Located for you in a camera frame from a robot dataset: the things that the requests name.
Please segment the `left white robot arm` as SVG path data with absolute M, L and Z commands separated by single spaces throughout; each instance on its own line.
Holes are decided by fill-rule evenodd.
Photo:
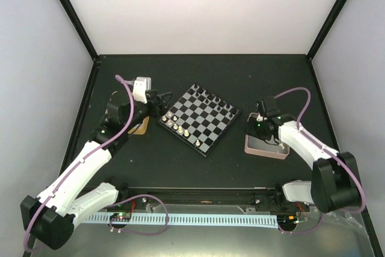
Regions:
M 146 101 L 140 102 L 124 91 L 114 92 L 100 125 L 68 168 L 37 197 L 23 199 L 20 211 L 25 242 L 33 236 L 57 250 L 87 217 L 107 206 L 123 208 L 128 204 L 126 186 L 113 182 L 103 182 L 85 195 L 79 194 L 128 141 L 132 128 L 147 117 L 157 118 L 167 113 L 172 93 L 149 90 L 145 97 Z

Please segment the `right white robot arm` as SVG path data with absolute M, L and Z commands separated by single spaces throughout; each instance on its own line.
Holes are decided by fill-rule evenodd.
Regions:
M 274 97 L 256 104 L 255 117 L 247 120 L 246 135 L 261 141 L 288 145 L 310 167 L 310 181 L 291 181 L 273 196 L 277 209 L 286 211 L 295 202 L 314 205 L 323 213 L 364 207 L 364 194 L 355 156 L 319 141 L 294 117 L 282 113 Z

